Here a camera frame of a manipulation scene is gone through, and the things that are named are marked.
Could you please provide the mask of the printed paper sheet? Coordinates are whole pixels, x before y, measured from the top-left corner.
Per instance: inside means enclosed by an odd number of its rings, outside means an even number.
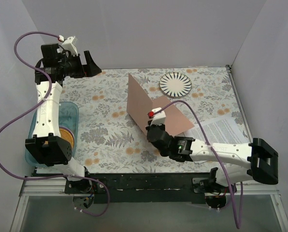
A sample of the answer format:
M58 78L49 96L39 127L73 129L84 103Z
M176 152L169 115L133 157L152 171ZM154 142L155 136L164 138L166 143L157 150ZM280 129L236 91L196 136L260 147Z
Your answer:
M248 138L240 131L234 119L229 116L220 116L209 119L202 122L201 125L210 143L243 144L249 142ZM204 136L198 125L183 134L186 137L193 137L194 139L205 142ZM194 162L203 163L205 161L217 161L215 155L212 155L214 159L201 158L199 160L199 158L196 158L198 160Z

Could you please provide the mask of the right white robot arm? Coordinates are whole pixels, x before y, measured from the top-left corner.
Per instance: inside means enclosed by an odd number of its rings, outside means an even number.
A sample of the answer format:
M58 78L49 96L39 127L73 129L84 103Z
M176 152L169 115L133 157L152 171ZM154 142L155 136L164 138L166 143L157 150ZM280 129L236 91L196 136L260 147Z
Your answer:
M261 184L278 184L278 153L265 140L253 138L250 143L207 145L192 137L171 136L165 125L146 126L147 140L163 157L177 162L216 161L228 167L213 168L209 189L219 192L238 182L254 180Z

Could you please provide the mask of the pink file folder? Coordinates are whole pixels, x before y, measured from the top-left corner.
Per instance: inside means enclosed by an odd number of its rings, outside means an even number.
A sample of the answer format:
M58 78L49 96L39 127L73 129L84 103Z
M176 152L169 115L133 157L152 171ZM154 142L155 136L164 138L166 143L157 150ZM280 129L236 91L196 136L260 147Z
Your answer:
M128 75L127 113L132 117L143 133L147 133L148 113L152 109L164 107L170 103L166 96L151 99L137 80ZM175 106L165 109L165 129L169 135L177 136L194 127L194 124Z

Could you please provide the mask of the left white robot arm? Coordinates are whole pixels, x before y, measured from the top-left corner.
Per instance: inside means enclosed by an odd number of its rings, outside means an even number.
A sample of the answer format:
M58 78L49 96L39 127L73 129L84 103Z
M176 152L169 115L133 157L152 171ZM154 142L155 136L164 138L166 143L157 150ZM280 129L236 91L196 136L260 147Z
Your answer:
M38 95L36 122L32 138L25 141L25 147L39 164L55 167L81 193L92 189L92 181L85 177L85 168L72 157L72 145L60 134L58 124L59 100L65 77L93 77L101 68L85 51L86 63L82 64L75 45L64 41L62 44L41 46L43 58L35 70L35 84Z

